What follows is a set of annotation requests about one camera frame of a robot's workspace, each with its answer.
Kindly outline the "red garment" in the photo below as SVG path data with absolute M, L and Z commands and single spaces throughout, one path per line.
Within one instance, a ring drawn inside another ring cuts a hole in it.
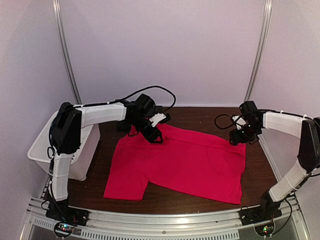
M 239 205 L 246 145 L 211 134 L 159 127 L 162 143 L 141 134 L 124 136 L 115 148 L 104 198 L 140 201 L 152 183 L 177 192 Z

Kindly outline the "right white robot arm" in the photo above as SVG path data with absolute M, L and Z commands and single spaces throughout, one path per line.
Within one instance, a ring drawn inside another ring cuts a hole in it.
M 268 220 L 276 205 L 297 191 L 320 167 L 320 119 L 283 110 L 259 109 L 252 100 L 239 107 L 240 114 L 230 118 L 231 145 L 253 144 L 263 137 L 284 167 L 281 179 L 261 197 L 256 216 Z

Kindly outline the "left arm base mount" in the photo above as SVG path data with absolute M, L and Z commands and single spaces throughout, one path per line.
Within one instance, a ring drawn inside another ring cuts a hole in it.
M 49 202 L 45 213 L 47 218 L 74 226 L 85 227 L 87 225 L 89 217 L 88 210 L 69 206 L 68 198 L 57 201 L 49 192 L 47 193 L 46 200 Z

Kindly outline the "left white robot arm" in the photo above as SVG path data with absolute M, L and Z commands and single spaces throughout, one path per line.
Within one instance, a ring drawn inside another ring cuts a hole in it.
M 142 94 L 134 101 L 117 99 L 86 105 L 64 102 L 60 106 L 49 127 L 47 155 L 50 159 L 49 202 L 54 205 L 51 210 L 53 215 L 61 222 L 72 218 L 71 209 L 63 202 L 68 199 L 70 166 L 76 151 L 81 147 L 82 130 L 101 123 L 127 121 L 149 143 L 160 144 L 163 137 L 157 125 L 163 122 L 167 115 L 160 112 L 148 116 L 153 105 L 154 101 Z

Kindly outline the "dark pinstriped shirt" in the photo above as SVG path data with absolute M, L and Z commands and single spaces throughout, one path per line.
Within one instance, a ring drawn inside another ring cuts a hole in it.
M 161 105 L 154 105 L 144 116 L 147 118 L 152 117 L 157 113 L 163 112 L 163 106 Z M 122 120 L 116 122 L 116 130 L 118 132 L 128 132 L 130 130 L 131 124 L 128 120 Z

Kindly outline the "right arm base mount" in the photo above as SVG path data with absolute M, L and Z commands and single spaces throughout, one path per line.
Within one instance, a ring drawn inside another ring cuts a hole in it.
M 269 192 L 266 191 L 260 199 L 260 204 L 255 207 L 242 207 L 238 211 L 243 226 L 256 224 L 271 220 L 274 217 L 281 217 L 280 205 L 282 201 L 273 201 Z

